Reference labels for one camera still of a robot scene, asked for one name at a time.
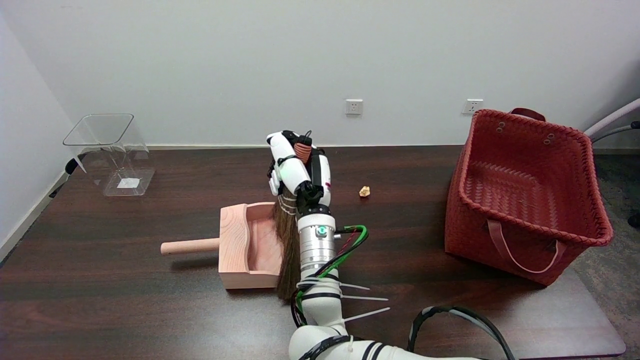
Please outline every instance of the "small debris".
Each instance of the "small debris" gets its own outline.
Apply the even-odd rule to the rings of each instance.
[[[369,189],[368,186],[363,186],[362,189],[360,189],[360,197],[367,197],[371,194],[371,190]]]

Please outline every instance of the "electrical socket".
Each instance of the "electrical socket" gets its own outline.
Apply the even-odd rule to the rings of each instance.
[[[473,114],[482,108],[482,103],[482,99],[467,99],[467,102],[465,103],[465,109],[462,110],[462,113]]]
[[[362,115],[362,99],[347,99],[345,114],[347,115]]]

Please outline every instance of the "red woven basket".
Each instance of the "red woven basket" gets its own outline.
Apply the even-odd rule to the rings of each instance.
[[[586,135],[527,109],[475,113],[449,188],[446,252],[549,285],[612,236]]]

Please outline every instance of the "white wall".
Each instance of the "white wall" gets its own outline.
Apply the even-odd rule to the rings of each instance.
[[[0,261],[71,158],[62,145],[70,130],[71,122],[0,13]]]
[[[151,144],[462,143],[468,97],[581,129],[640,97],[637,0],[0,3],[71,119],[131,112]]]

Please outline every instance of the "transparent container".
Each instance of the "transparent container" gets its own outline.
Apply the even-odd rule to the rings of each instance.
[[[143,195],[156,172],[131,114],[87,115],[62,143],[105,196]]]

